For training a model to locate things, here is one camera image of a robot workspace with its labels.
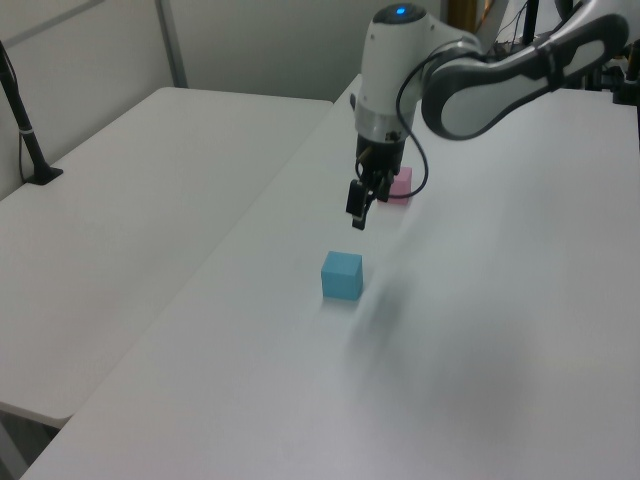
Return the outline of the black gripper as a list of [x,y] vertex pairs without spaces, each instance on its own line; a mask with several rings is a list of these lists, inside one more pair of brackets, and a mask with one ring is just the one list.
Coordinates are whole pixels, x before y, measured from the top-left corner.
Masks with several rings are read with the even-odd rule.
[[349,184],[346,212],[352,217],[352,227],[364,230],[367,215],[374,199],[372,176],[365,174],[369,171],[381,172],[377,175],[374,193],[376,199],[388,202],[394,174],[401,168],[405,141],[379,143],[357,135],[356,144],[356,173],[361,174]]

